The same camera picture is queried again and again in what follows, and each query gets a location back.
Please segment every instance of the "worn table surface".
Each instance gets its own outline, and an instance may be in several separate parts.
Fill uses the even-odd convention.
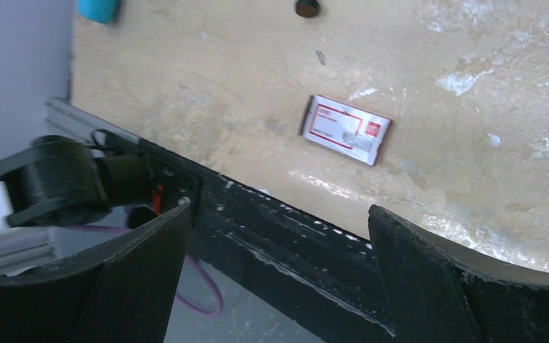
[[[76,19],[75,106],[360,236],[379,204],[549,271],[549,1],[126,3]],[[310,94],[395,121],[376,166],[297,136]]]

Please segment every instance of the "cyan container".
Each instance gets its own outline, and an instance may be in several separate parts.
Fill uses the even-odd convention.
[[[114,20],[119,0],[77,0],[79,14],[101,24]]]

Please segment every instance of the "label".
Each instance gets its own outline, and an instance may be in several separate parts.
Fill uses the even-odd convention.
[[[390,119],[322,96],[312,97],[302,135],[369,165],[390,125]]]

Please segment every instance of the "small package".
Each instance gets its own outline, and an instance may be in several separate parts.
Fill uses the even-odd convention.
[[[313,95],[300,134],[372,166],[390,122],[388,118]]]

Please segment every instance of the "purple cable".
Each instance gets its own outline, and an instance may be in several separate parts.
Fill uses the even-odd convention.
[[[98,225],[75,225],[70,227],[65,227],[65,229],[73,229],[78,231],[88,231],[88,232],[103,232],[108,234],[126,234],[127,232],[130,232],[131,229],[125,229],[123,227],[101,227]],[[182,296],[178,295],[176,293],[175,300],[179,301],[184,305],[186,308],[190,309],[193,312],[196,312],[198,314],[202,314],[203,316],[215,318],[218,317],[222,310],[224,309],[224,300],[222,298],[222,293],[220,292],[218,286],[212,280],[212,278],[208,275],[208,273],[201,267],[201,265],[195,261],[190,255],[186,254],[184,256],[184,262],[188,263],[190,267],[192,267],[198,274],[201,279],[207,284],[209,289],[212,291],[214,297],[216,298],[217,307],[214,311],[207,311],[204,309],[200,309],[199,307],[194,306],[191,304],[188,300],[182,298]]]

